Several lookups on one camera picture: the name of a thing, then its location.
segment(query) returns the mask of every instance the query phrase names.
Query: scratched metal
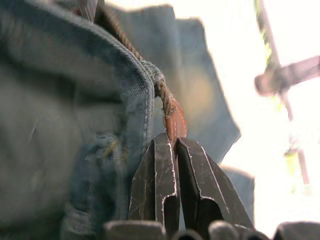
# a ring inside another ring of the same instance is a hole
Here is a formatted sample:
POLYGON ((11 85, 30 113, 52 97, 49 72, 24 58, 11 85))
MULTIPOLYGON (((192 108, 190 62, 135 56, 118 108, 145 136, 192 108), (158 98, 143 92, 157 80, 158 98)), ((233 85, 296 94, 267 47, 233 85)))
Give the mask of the scratched metal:
POLYGON ((102 240, 166 240, 163 225, 156 221, 111 221, 103 226, 102 240))
POLYGON ((130 220, 152 220, 168 236, 179 228, 180 196, 174 154, 165 133, 152 141, 132 181, 130 220))
POLYGON ((253 229, 239 196, 225 173, 195 141, 177 144, 181 202, 186 228, 209 239, 212 221, 224 220, 245 232, 253 229))
POLYGON ((319 240, 320 223, 293 222, 278 226, 274 240, 319 240))

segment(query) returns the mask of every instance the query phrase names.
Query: black metal tool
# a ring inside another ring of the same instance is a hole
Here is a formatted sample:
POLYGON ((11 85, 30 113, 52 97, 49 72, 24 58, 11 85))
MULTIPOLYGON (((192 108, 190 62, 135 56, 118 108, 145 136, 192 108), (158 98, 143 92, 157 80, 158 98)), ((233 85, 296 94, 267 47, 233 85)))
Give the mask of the black metal tool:
MULTIPOLYGON (((166 134, 150 143, 133 178, 128 221, 104 226, 103 240, 270 240, 257 231, 227 175, 195 141, 166 134), (187 230, 178 231, 180 194, 187 230)), ((313 240, 320 224, 286 223, 274 240, 313 240)))
POLYGON ((181 203, 187 228, 208 238, 213 221, 224 220, 241 231, 253 229, 229 178, 195 141, 181 138, 177 144, 181 203))
POLYGON ((179 227, 179 213, 177 165, 163 133, 151 141, 133 178, 128 219, 160 222, 172 236, 179 227))

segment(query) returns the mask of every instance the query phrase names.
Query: metal jaw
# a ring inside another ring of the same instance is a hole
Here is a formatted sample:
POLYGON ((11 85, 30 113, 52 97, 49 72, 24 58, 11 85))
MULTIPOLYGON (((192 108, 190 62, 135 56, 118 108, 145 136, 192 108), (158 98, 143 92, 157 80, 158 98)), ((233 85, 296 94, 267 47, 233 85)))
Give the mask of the metal jaw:
MULTIPOLYGON (((104 226, 106 240, 269 240, 255 230, 226 174, 195 141, 166 134, 150 143, 132 181, 127 221, 104 226), (180 195, 187 230, 179 231, 180 195)), ((318 239, 320 224, 285 223, 274 240, 318 239)))

